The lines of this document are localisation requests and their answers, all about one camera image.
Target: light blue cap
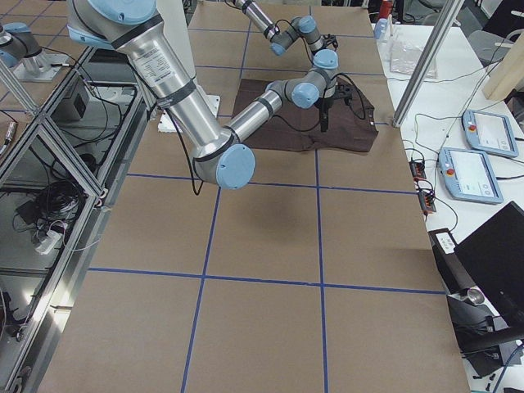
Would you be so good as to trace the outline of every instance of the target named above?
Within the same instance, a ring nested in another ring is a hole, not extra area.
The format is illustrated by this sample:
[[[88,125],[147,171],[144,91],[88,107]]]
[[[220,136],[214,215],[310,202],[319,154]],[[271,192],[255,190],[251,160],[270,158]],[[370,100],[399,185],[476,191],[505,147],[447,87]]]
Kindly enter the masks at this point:
[[[0,59],[2,59],[3,64],[5,64],[7,68],[12,68],[18,64],[16,57],[4,51],[0,51]]]
[[[320,96],[318,88],[309,82],[297,84],[291,93],[291,99],[299,108],[310,108]]]
[[[313,64],[325,70],[335,70],[338,68],[338,55],[331,49],[323,49],[314,55]]]
[[[317,22],[314,21],[314,18],[311,15],[304,16],[298,22],[298,30],[303,34],[311,33],[316,28]]]
[[[269,47],[271,47],[271,50],[277,56],[281,56],[284,53],[286,53],[286,48],[283,47],[282,45],[280,45],[279,43],[271,43],[271,45],[269,45]]]
[[[105,39],[101,39],[95,35],[86,33],[85,31],[74,29],[69,25],[67,25],[67,29],[69,30],[69,37],[76,43],[82,43],[83,45],[97,47],[99,49],[114,50],[111,44]]]
[[[3,29],[6,30],[8,33],[30,33],[31,30],[25,23],[22,22],[14,22],[14,23],[8,23],[7,25],[3,26]]]
[[[216,183],[236,190],[249,183],[255,172],[255,155],[246,145],[232,145],[220,157],[216,167]]]
[[[153,16],[156,0],[88,0],[100,15],[122,25],[138,25]]]

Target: dark brown cloth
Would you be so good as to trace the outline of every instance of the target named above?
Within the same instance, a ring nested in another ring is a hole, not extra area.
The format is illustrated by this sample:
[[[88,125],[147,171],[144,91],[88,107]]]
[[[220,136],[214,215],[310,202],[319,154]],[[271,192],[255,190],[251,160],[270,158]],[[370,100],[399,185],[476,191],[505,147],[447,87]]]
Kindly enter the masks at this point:
[[[242,79],[233,116],[262,94],[268,84],[269,82],[263,80]],[[329,110],[329,126],[326,133],[320,132],[320,125],[309,132],[295,131],[282,119],[273,117],[244,143],[255,149],[305,151],[336,147],[350,151],[370,151],[378,131],[373,120],[374,107],[363,93],[362,98],[366,110],[365,120],[359,119],[363,117],[362,104],[357,92],[354,92],[351,105],[359,117],[345,105],[344,100],[335,100]],[[286,102],[277,114],[297,129],[309,129],[318,122],[318,109],[315,106],[301,109]]]

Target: device screen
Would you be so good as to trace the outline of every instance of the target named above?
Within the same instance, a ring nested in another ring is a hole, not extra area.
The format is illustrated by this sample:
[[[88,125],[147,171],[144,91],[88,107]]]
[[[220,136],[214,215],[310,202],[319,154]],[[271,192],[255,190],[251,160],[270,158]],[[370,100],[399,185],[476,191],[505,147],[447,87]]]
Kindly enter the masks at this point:
[[[501,117],[475,114],[479,142],[482,146],[500,150],[510,150],[504,121]]]
[[[451,151],[460,192],[468,195],[494,197],[482,155],[465,151]]]

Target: computer monitor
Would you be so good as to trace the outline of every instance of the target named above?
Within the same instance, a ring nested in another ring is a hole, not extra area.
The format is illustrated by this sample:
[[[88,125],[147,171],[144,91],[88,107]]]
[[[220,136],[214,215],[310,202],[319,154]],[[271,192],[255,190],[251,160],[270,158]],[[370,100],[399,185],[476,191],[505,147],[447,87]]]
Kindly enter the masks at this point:
[[[524,327],[524,210],[508,203],[455,253],[506,323]]]

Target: black monitor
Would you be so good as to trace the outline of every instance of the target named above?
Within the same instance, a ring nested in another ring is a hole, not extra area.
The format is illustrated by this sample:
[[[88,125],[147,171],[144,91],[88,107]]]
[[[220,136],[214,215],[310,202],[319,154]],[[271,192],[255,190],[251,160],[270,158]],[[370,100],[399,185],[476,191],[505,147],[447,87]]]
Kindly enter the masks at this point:
[[[509,325],[464,342],[461,349],[482,350],[524,338],[524,210],[508,203],[458,244],[455,253]]]

